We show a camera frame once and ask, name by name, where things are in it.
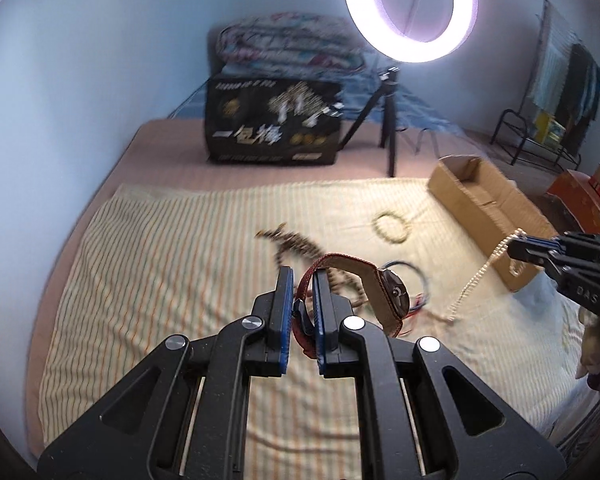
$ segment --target striped bed sheet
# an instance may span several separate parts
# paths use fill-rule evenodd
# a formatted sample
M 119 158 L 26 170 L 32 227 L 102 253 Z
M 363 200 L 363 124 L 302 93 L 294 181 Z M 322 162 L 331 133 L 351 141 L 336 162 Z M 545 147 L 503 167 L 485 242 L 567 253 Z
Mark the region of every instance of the striped bed sheet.
M 346 130 L 349 124 L 343 123 L 343 129 Z M 39 456 L 44 447 L 38 416 L 40 381 L 62 292 L 91 218 L 113 196 L 118 186 L 137 184 L 210 191 L 283 182 L 378 178 L 385 176 L 387 168 L 386 150 L 378 149 L 379 134 L 377 124 L 363 123 L 332 166 L 226 166 L 209 164 L 206 160 L 202 120 L 156 120 L 144 124 L 78 220 L 58 256 L 40 300 L 29 349 L 26 382 L 27 438 L 33 455 Z M 436 134 L 439 150 L 426 136 L 422 150 L 416 154 L 413 142 L 417 135 L 418 130 L 411 129 L 398 136 L 397 176 L 428 177 L 440 155 L 464 153 L 485 156 L 466 137 L 443 132 Z
M 409 221 L 404 244 L 374 234 L 370 220 L 386 209 Z M 38 402 L 44 444 L 169 334 L 212 335 L 247 314 L 276 281 L 275 247 L 254 234 L 281 222 L 328 251 L 419 265 L 432 298 L 406 338 L 438 337 L 541 433 L 582 387 L 577 307 L 544 274 L 510 294 L 490 270 L 456 322 L 440 321 L 484 256 L 426 179 L 197 193 L 122 186 L 91 219 L 62 294 Z M 418 292 L 416 276 L 402 277 Z M 252 383 L 245 477 L 360 478 L 357 424 L 352 381 L 320 378 L 292 344 L 284 378 Z

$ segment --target metal rack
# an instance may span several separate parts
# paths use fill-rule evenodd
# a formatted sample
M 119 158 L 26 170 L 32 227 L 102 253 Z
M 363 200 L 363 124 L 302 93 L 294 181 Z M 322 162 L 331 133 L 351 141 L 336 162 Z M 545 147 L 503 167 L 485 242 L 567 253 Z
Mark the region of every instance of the metal rack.
M 534 78 L 536 77 L 538 72 L 538 67 L 540 63 L 540 52 L 542 47 L 542 30 L 544 28 L 545 20 L 547 19 L 548 4 L 549 0 L 544 0 L 544 4 L 542 7 L 542 19 L 540 24 L 540 34 L 538 36 L 538 45 L 536 46 L 536 56 L 534 57 L 534 63 L 529 74 L 529 79 L 526 83 L 525 93 L 522 96 L 522 100 L 520 101 L 520 106 L 518 107 L 518 110 L 508 108 L 501 113 L 500 119 L 498 120 L 498 125 L 496 126 L 496 129 L 493 132 L 493 136 L 491 137 L 490 144 L 496 143 L 498 146 L 500 146 L 504 150 L 504 152 L 511 157 L 510 165 L 512 166 L 517 161 L 522 160 L 523 162 L 533 164 L 534 166 L 538 166 L 540 168 L 545 168 L 549 170 L 559 168 L 560 171 L 564 171 L 563 166 L 560 164 L 560 160 L 563 159 L 567 162 L 570 162 L 571 164 L 574 164 L 574 169 L 577 170 L 580 167 L 580 163 L 582 161 L 582 157 L 580 156 L 580 154 L 578 154 L 577 157 L 574 157 L 573 155 L 571 155 L 571 153 L 567 152 L 562 146 L 560 146 L 559 149 L 554 150 L 553 148 L 545 146 L 544 144 L 541 144 L 540 142 L 534 140 L 533 129 L 530 127 L 526 117 L 522 114 L 522 110 L 525 107 L 525 102 L 531 89 L 531 85 L 533 84 Z M 511 121 L 513 120 L 513 118 L 517 119 L 519 124 L 512 123 Z M 512 146 L 507 146 L 506 144 L 502 144 L 501 142 L 497 141 L 498 134 L 500 133 L 500 130 L 503 126 L 506 126 L 510 131 L 512 131 L 520 138 L 520 143 L 515 147 L 515 151 L 513 153 L 510 151 L 510 149 L 513 148 Z M 544 152 L 548 152 L 551 155 L 542 156 L 538 153 L 525 150 L 525 145 L 527 143 L 529 143 L 532 146 L 537 146 L 538 148 L 541 148 Z M 543 160 L 545 163 L 550 164 L 550 166 L 548 167 L 546 164 L 543 164 L 541 162 L 536 162 L 534 160 L 524 158 L 523 154 L 525 153 L 528 155 L 532 155 L 533 157 L 538 158 L 540 160 Z

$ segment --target wall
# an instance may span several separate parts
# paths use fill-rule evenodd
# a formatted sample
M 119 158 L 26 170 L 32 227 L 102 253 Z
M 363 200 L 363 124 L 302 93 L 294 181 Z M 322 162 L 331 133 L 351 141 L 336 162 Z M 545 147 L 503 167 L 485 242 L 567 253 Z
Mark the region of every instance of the wall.
M 424 11 L 436 0 L 423 0 Z M 552 0 L 600 63 L 600 0 Z M 385 0 L 390 15 L 410 0 Z M 348 16 L 344 0 L 244 0 L 244 14 L 307 10 Z M 492 131 L 501 110 L 517 107 L 532 65 L 542 0 L 480 0 L 466 43 L 449 56 L 403 66 L 402 80 L 417 95 L 465 128 Z M 443 20 L 442 14 L 437 20 Z M 600 159 L 600 116 L 583 147 L 584 169 Z
M 136 129 L 207 77 L 222 0 L 0 1 L 0 426 L 26 454 L 24 376 L 48 273 Z

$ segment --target blue gripper pad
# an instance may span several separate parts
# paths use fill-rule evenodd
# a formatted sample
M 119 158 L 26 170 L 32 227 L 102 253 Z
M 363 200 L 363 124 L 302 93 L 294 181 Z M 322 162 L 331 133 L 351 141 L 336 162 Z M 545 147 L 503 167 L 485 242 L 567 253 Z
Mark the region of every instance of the blue gripper pad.
M 318 371 L 324 375 L 325 350 L 324 350 L 324 317 L 322 316 L 322 301 L 320 294 L 314 294 L 314 334 L 315 334 L 315 354 L 318 361 Z
M 267 345 L 280 348 L 280 373 L 286 373 L 289 363 L 289 340 L 291 338 L 291 313 L 294 302 L 294 272 L 290 267 L 282 267 L 273 297 L 269 323 L 267 324 Z
M 560 242 L 557 242 L 556 240 L 546 240 L 545 238 L 537 238 L 535 236 L 526 236 L 525 237 L 527 242 L 530 242 L 536 246 L 542 247 L 549 250 L 555 250 L 558 252 L 562 252 L 561 248 L 560 248 Z

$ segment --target hanging towel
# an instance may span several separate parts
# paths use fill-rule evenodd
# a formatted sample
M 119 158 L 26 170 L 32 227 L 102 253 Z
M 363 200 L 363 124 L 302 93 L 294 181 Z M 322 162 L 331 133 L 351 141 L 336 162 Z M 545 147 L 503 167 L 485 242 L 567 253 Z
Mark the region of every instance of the hanging towel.
M 583 47 L 579 45 L 576 50 L 580 51 L 581 49 L 583 49 Z M 561 144 L 573 156 L 576 156 L 580 151 L 580 147 L 587 136 L 591 122 L 596 120 L 598 106 L 600 105 L 600 67 L 592 57 L 589 60 L 590 65 L 587 66 L 586 79 L 582 83 L 583 88 L 580 89 L 580 92 L 582 92 L 582 95 L 585 96 L 585 98 L 581 98 L 580 101 L 577 102 L 577 86 L 576 82 L 571 80 L 571 77 L 573 75 L 573 78 L 577 79 L 578 76 L 582 76 L 582 60 L 588 59 L 586 56 L 583 58 L 583 55 L 584 54 L 574 56 L 574 70 L 572 73 L 570 68 L 567 84 L 565 85 L 564 93 L 567 95 L 563 95 L 563 99 L 560 100 L 557 111 L 561 120 L 564 121 L 562 124 L 571 125 L 562 138 Z
M 555 112 L 555 118 L 562 126 L 568 129 L 590 113 L 594 107 L 595 89 L 599 86 L 597 79 L 598 66 L 593 56 L 584 45 L 574 44 L 564 91 Z
M 578 37 L 550 2 L 546 4 L 540 35 L 538 68 L 528 98 L 541 110 L 554 115 L 567 79 L 571 47 Z

